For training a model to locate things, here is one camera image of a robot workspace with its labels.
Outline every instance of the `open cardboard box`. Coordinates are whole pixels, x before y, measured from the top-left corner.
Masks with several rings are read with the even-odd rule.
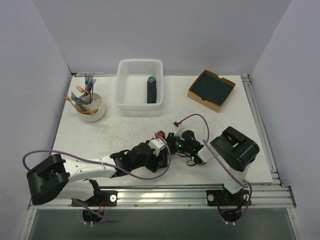
[[[228,79],[204,70],[189,88],[187,96],[218,113],[235,85]]]

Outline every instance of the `cable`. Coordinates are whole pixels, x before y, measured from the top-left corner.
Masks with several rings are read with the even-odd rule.
[[[182,119],[180,122],[178,122],[178,124],[182,123],[183,121],[185,121],[185,120],[187,120],[188,118],[191,118],[191,117],[193,117],[193,116],[199,116],[200,118],[203,119],[203,121],[204,121],[204,123],[205,123],[205,126],[206,126],[207,133],[208,133],[208,136],[207,136],[207,138],[206,138],[206,141],[208,142],[209,139],[210,139],[209,126],[208,126],[208,123],[207,123],[205,117],[202,116],[201,114],[199,114],[199,113],[193,113],[193,114],[191,114],[191,115],[189,115],[189,116],[186,116],[184,119]]]
[[[77,199],[77,198],[71,198],[71,200],[74,201],[75,203],[79,204],[81,207],[85,208],[86,210],[88,210],[90,213],[92,213],[92,214],[98,216],[99,218],[107,221],[108,223],[111,223],[111,224],[114,223],[113,220],[111,220],[111,219],[109,219],[109,218],[107,218],[107,217],[105,217],[105,216],[102,216],[101,214],[95,212],[95,211],[92,210],[91,208],[89,208],[89,207],[87,207],[86,205],[84,205],[79,199]]]
[[[186,161],[186,164],[187,164],[189,167],[193,167],[193,166],[197,165],[197,164],[195,163],[195,161],[193,161],[193,157],[190,156],[190,155],[188,155],[188,154],[186,154],[185,152],[183,152],[183,151],[178,151],[178,155],[179,155],[179,157],[181,157],[181,158],[190,158],[190,160]]]
[[[101,206],[102,206],[102,205],[104,205],[104,204],[105,204],[105,202],[106,202],[106,198],[105,198],[105,197],[103,197],[103,200],[99,203],[99,211],[100,211],[100,212],[102,212],[102,208],[101,208]]]
[[[112,167],[112,168],[115,168],[115,169],[118,169],[122,172],[124,172],[125,174],[127,175],[130,175],[136,179],[141,179],[141,180],[154,180],[154,179],[158,179],[160,177],[162,177],[168,170],[169,170],[169,167],[170,167],[170,164],[171,164],[171,152],[170,152],[170,148],[167,144],[167,142],[160,136],[155,136],[157,139],[160,139],[167,151],[168,151],[168,166],[166,167],[166,169],[163,171],[163,173],[160,173],[158,176],[154,176],[154,177],[142,177],[142,176],[137,176],[125,169],[123,169],[122,167],[119,167],[119,166],[116,166],[116,165],[113,165],[113,164],[110,164],[110,163],[106,163],[106,162],[103,162],[102,164],[105,165],[105,166],[108,166],[108,167]],[[97,165],[101,165],[101,162],[97,162],[97,161],[92,161],[92,160],[88,160],[88,159],[85,159],[85,158],[82,158],[82,157],[79,157],[79,156],[76,156],[76,155],[73,155],[71,153],[68,153],[68,152],[65,152],[65,151],[58,151],[58,150],[49,150],[49,149],[41,149],[41,150],[34,150],[34,151],[30,151],[28,153],[26,153],[23,158],[22,158],[22,163],[23,163],[23,166],[25,167],[25,169],[27,169],[28,171],[30,171],[30,168],[27,166],[26,164],[26,157],[31,155],[31,154],[35,154],[35,153],[56,153],[56,154],[62,154],[62,155],[66,155],[68,157],[71,157],[71,158],[74,158],[74,159],[77,159],[77,160],[80,160],[82,162],[85,162],[85,163],[89,163],[89,164],[97,164]]]

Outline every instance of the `pen holder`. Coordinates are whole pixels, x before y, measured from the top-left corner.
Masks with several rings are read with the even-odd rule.
[[[89,95],[85,96],[84,94],[82,94],[79,97],[79,99],[83,100],[84,102],[89,103],[90,96]],[[93,101],[90,104],[87,104],[87,105],[82,104],[81,106],[86,111],[98,109],[96,114],[81,114],[81,113],[77,112],[79,114],[79,116],[86,122],[91,122],[91,123],[96,122],[96,121],[100,120],[106,112],[106,107],[105,107],[105,104],[104,104],[101,96],[95,92],[93,93]]]

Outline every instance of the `white wall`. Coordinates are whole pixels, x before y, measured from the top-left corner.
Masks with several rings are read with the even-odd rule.
[[[30,200],[22,157],[52,147],[71,75],[31,0],[0,2],[0,33],[0,238],[14,240]]]
[[[280,178],[305,239],[320,236],[320,1],[293,0],[252,73]]]
[[[33,0],[72,72],[156,58],[165,74],[250,74],[291,0]]]

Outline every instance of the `white plastic basket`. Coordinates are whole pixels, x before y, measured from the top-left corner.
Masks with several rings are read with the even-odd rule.
[[[156,76],[156,103],[147,103],[147,81]],[[116,74],[114,102],[123,110],[155,110],[164,98],[164,67],[154,59],[125,59]]]

